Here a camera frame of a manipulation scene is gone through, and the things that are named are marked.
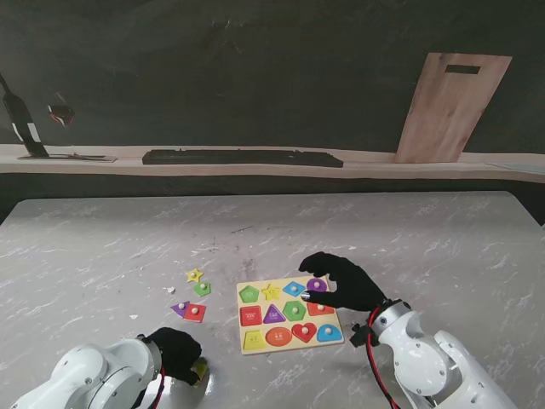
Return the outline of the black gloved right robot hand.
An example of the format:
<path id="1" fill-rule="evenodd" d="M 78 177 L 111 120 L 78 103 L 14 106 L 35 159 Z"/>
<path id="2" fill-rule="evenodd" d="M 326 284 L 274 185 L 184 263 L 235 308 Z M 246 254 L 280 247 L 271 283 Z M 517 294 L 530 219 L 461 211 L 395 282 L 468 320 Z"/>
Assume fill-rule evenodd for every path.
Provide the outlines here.
<path id="1" fill-rule="evenodd" d="M 372 312 L 387 301 L 386 295 L 371 277 L 345 257 L 320 251 L 306 257 L 301 262 L 299 271 L 310 273 L 314 278 L 328 275 L 336 283 L 335 291 L 305 291 L 301 298 L 307 302 Z"/>

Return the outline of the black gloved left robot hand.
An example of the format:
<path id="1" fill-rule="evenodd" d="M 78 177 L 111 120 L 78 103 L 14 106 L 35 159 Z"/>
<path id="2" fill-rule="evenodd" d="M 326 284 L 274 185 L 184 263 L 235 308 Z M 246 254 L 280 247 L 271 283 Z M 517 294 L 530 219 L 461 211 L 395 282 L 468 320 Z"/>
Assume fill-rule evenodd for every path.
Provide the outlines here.
<path id="1" fill-rule="evenodd" d="M 192 370 L 202 354 L 200 343 L 184 331 L 162 327 L 148 336 L 148 343 L 154 343 L 162 356 L 165 375 L 189 385 L 195 385 L 200 377 Z"/>

